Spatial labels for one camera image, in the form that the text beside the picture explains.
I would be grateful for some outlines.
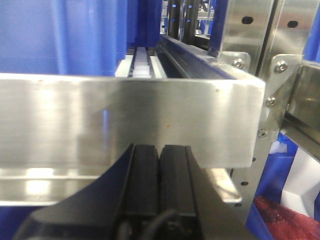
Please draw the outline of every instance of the hex bolt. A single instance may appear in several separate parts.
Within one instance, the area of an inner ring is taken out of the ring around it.
[[[259,131],[258,131],[258,137],[259,138],[265,138],[266,136],[268,135],[268,131],[266,130],[266,129],[264,129],[264,128],[262,128],[262,129],[260,129]]]
[[[276,100],[277,99],[274,96],[269,97],[266,100],[266,106],[269,107],[269,108],[274,107],[277,104]]]
[[[286,61],[278,61],[274,67],[274,72],[276,74],[281,74],[288,68],[288,63]]]
[[[243,69],[245,67],[245,62],[241,58],[237,58],[233,60],[231,65],[237,69]]]

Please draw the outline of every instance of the red fabric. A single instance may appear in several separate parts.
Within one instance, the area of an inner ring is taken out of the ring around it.
[[[263,196],[254,204],[274,240],[320,240],[320,222]]]

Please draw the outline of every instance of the mounting hole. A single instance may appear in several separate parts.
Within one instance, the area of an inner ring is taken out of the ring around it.
[[[254,22],[254,18],[252,16],[244,16],[242,18],[243,24],[252,24]]]
[[[294,29],[294,28],[298,27],[298,25],[299,25],[299,23],[295,20],[288,22],[288,28],[290,28],[290,29]]]

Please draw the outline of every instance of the stainless steel panel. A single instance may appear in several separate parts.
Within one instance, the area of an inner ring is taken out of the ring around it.
[[[248,53],[251,57],[249,73],[256,74],[273,3],[274,0],[218,2],[219,9],[215,11],[218,16],[212,28],[210,54],[217,57],[221,51]],[[243,21],[245,17],[252,18],[252,23],[243,24],[248,23]]]
[[[159,150],[190,145],[202,167],[248,167],[264,87],[257,78],[2,73],[0,204],[62,200],[103,173],[130,143]],[[32,195],[36,186],[41,193]]]
[[[295,125],[289,120],[284,120],[281,133],[288,136],[293,140],[300,148],[311,154],[320,162],[320,142],[315,141],[309,134],[304,132],[304,129],[300,129],[301,126]]]
[[[242,201],[242,196],[225,168],[207,168],[203,171],[224,203],[236,204]]]
[[[320,132],[320,64],[303,61],[288,113]]]
[[[267,80],[272,58],[279,54],[302,55],[313,25],[319,0],[278,0],[262,53],[258,76]]]

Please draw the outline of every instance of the black cable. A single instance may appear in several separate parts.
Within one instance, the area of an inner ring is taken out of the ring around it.
[[[187,231],[182,226],[181,218],[177,211],[169,209],[162,212],[152,222],[149,223],[139,240],[153,240],[159,228],[172,218],[177,220],[177,227],[180,229],[181,233],[185,236],[188,236]]]

